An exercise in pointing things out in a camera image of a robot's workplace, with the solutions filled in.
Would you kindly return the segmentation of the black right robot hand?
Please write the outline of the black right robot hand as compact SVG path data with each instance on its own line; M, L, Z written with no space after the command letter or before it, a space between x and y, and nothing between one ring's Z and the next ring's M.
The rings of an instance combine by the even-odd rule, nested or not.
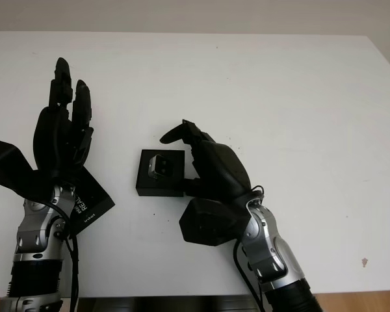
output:
M187 196L227 203L251 191L246 169L229 146L215 142L188 120L169 130L160 142L170 144L178 140L191 147L192 165L198 174L197 178L180 182L179 188Z

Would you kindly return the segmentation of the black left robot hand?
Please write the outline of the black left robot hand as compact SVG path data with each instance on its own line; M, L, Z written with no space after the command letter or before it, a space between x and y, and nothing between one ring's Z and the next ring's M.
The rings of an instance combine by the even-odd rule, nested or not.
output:
M78 80L72 88L68 62L60 57L51 80L49 103L40 112L33 138L37 168L55 179L78 178L90 150L90 90Z

